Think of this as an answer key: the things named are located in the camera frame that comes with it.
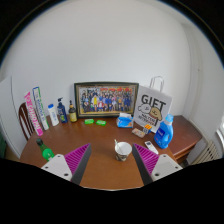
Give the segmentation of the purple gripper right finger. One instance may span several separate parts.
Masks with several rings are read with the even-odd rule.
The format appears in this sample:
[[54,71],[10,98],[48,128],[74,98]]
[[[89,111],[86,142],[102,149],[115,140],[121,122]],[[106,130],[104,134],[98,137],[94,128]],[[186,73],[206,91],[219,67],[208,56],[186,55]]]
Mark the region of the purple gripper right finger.
[[157,155],[138,144],[132,146],[132,154],[137,163],[144,185],[150,184],[182,169],[169,155]]

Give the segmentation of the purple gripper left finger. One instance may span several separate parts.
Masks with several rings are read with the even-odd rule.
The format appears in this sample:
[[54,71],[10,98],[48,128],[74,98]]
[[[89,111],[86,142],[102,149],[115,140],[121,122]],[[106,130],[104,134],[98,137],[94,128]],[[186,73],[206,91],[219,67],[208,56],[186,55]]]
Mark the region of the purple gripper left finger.
[[42,169],[79,185],[90,155],[91,145],[86,144],[66,155],[55,155],[42,167]]

